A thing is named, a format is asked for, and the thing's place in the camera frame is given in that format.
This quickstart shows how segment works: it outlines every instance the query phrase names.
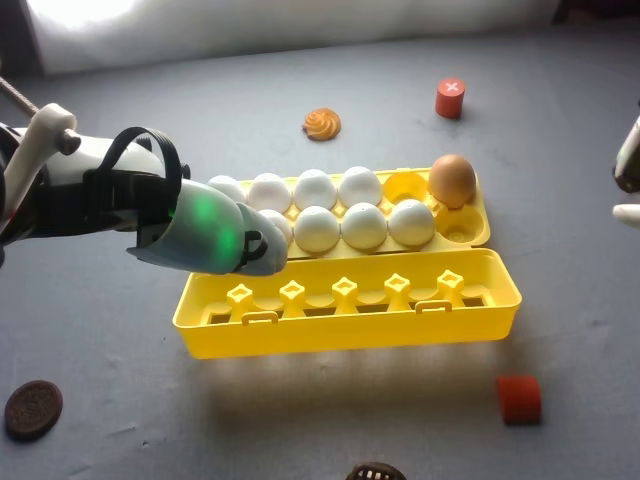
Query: white wall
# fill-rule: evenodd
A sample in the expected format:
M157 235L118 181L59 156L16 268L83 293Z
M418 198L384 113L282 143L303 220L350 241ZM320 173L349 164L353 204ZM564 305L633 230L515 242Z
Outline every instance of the white wall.
M47 73L548 24L558 0L23 0Z

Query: gray tablecloth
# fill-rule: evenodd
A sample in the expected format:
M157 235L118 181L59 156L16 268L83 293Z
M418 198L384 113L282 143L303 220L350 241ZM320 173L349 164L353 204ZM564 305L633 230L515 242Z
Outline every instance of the gray tablecloth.
M57 383L36 444L0 439L3 479L338 480L361 460L410 479L640 474L640 232L618 225L611 167L638 115L640 23L330 48L19 82L113 137L153 126L196 180L470 159L524 297L502 342L201 362L171 324L186 273L114 232L29 240L0 270L0 397ZM462 121L438 81L467 84ZM344 130L312 143L307 111ZM6 102L0 119L25 119ZM544 425L506 428L494 378L537 376Z

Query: metal rod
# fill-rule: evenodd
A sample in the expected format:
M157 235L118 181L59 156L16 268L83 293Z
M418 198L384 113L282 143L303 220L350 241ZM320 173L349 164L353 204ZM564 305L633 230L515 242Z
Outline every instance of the metal rod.
M38 113L38 107L31 103L27 97L22 95L18 90L15 89L13 85L11 85L2 77L0 77L0 90L9 100L11 100L29 117L33 117L36 113Z

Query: egg carton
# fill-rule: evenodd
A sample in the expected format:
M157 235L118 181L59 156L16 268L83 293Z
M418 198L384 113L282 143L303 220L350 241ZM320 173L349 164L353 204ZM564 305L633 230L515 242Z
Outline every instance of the egg carton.
M174 324L196 358L498 340L521 297L487 249L289 262L189 277Z
M293 242L289 246L288 258L295 260L303 258L354 257L408 251L431 252L484 245L489 240L491 232L477 176L476 194L473 199L460 209L450 209L431 195L429 191L430 171L430 168L423 168L374 172L380 180L383 190L382 201L377 207L384 214L387 221L391 217L394 207L403 200L414 199L424 203L429 208L433 214L436 228L436 233L429 242L421 246L410 247L394 240L387 231L385 240L375 248L357 249L349 245L341 237L331 249L321 253L314 253L302 249L296 243L294 236ZM342 174L332 174L329 175L329 178L337 189L342 180ZM293 192L298 178L287 177L283 178L283 180ZM245 180L239 183L245 192L248 192L253 182ZM330 209L340 225L347 210L348 207L339 198ZM283 215L294 227L300 213L300 209L292 203Z

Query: white egg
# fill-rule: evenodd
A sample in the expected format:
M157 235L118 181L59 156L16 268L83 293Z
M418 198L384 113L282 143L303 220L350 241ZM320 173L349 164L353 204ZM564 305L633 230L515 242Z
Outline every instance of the white egg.
M217 175L207 182L207 185L224 193L236 203L246 203L247 196L237 180L226 175Z
M260 210L260 213L282 232L284 238L287 240L287 245L291 245L291 242L293 241L293 230L289 221L284 218L284 215L276 212L275 210Z
M284 213L291 206L291 190L279 176L261 173L253 179L247 199L256 210Z
M324 252L340 239L340 226L336 217L326 208L305 208L293 227L296 243L308 252Z
M378 207L356 203L342 219L342 238L354 248L373 248L387 238L387 220Z
M422 202L403 200L391 212L389 233L403 245L423 245L433 238L435 231L433 214Z
M365 167L351 167L342 175L338 196L345 207L365 202L378 205L382 200L382 185L371 170Z
M336 204L338 192L329 175L322 170L311 169L298 178L293 191L293 203L300 210L307 207L331 208Z

